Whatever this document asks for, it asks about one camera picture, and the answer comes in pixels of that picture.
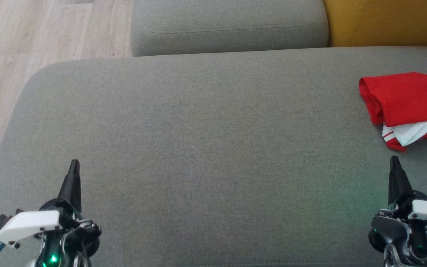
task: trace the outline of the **white fabric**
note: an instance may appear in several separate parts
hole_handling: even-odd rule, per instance
[[[400,142],[402,146],[407,146],[420,139],[426,133],[427,122],[410,123],[394,127],[387,127],[384,124],[382,137],[385,139],[385,142],[388,142],[389,140],[393,139],[393,137],[396,137],[396,139],[398,140],[398,142]]]

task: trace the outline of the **red cloth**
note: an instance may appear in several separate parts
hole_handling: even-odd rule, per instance
[[[427,121],[427,75],[408,72],[363,77],[360,94],[375,125],[397,126]]]

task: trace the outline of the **gray cushion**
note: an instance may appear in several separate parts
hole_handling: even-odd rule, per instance
[[[326,47],[322,0],[135,0],[133,56]]]
[[[0,213],[36,210],[79,159],[94,267],[380,266],[389,158],[362,76],[427,73],[425,47],[72,61],[24,88],[0,146]],[[427,141],[399,154],[427,193]],[[6,249],[0,266],[39,243]]]

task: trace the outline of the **gray fabric surface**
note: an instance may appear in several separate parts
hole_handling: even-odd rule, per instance
[[[427,48],[58,63],[28,81],[0,147],[0,214],[55,197],[79,159],[94,267],[380,266],[368,243],[399,154],[427,193],[427,141],[386,148],[362,76],[427,73]],[[39,252],[25,240],[0,267]]]
[[[133,56],[326,47],[322,0],[135,0]]]

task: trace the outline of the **red and white clothing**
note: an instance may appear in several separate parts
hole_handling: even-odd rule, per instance
[[[426,74],[363,77],[359,90],[372,123],[383,124],[388,147],[405,151],[405,146],[427,138]]]

